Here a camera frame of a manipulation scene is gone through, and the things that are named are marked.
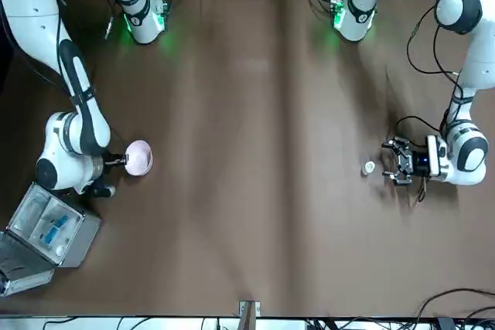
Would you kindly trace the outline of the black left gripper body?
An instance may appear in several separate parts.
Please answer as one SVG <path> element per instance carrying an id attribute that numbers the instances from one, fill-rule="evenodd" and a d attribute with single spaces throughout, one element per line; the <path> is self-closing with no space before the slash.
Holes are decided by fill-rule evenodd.
<path id="1" fill-rule="evenodd" d="M 401 172 L 404 175 L 428 175 L 428 152 L 402 150 L 404 160 L 401 162 Z"/>

